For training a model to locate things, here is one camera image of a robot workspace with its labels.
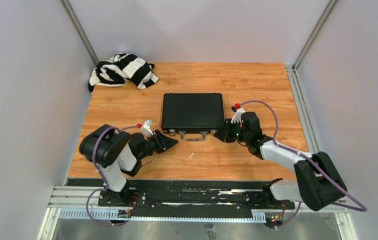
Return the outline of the black poker set case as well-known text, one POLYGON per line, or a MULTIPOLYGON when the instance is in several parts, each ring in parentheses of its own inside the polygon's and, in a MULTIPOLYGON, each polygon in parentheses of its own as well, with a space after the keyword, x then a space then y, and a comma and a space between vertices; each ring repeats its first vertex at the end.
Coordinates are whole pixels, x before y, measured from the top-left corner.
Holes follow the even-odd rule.
POLYGON ((221 93, 165 93, 161 130, 170 135, 210 134, 225 124, 221 93))

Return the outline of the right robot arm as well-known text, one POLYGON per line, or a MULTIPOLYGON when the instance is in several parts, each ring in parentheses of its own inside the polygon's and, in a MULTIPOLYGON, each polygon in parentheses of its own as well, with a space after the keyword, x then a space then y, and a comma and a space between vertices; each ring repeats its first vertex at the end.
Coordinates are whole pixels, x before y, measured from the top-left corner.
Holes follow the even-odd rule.
POLYGON ((250 154, 296 175, 295 181, 277 178, 263 186, 261 198, 268 208, 274 209, 288 200, 319 211, 347 195, 347 187, 327 153, 303 152, 281 144, 263 133, 254 112, 243 113, 239 122, 226 119, 214 137, 224 143, 244 143, 250 154))

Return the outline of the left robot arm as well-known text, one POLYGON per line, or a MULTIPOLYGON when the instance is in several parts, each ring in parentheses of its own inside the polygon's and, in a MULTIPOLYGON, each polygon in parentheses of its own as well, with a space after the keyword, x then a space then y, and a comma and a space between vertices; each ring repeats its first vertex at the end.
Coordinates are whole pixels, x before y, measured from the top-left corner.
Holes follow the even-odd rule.
POLYGON ((179 143, 159 130, 151 129, 146 120, 134 126, 118 129, 104 124, 90 133, 80 143, 79 152, 91 162, 104 181, 111 200, 123 207, 129 203, 127 178, 135 176, 147 156, 161 154, 179 143))

